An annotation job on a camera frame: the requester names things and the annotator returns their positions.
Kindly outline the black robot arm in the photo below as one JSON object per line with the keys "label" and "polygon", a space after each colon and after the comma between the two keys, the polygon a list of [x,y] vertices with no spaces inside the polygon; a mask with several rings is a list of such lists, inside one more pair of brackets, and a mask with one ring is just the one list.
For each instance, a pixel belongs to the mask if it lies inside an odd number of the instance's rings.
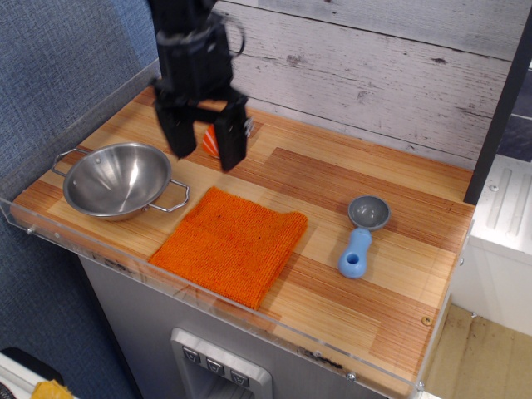
{"label": "black robot arm", "polygon": [[168,144],[182,159],[197,143],[194,123],[214,127],[223,171],[247,153],[251,120],[247,96],[234,77],[225,19],[212,1],[151,1],[161,77],[154,81],[155,110]]}

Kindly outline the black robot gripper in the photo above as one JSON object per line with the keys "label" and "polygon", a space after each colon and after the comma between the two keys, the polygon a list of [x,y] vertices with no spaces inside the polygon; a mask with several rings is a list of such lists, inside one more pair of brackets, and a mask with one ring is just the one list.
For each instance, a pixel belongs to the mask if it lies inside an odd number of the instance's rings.
{"label": "black robot gripper", "polygon": [[202,24],[189,32],[160,27],[156,33],[161,79],[155,83],[155,110],[172,152],[183,159],[196,150],[194,120],[185,110],[204,100],[225,101],[214,122],[223,172],[247,154],[247,97],[232,86],[232,61],[224,24]]}

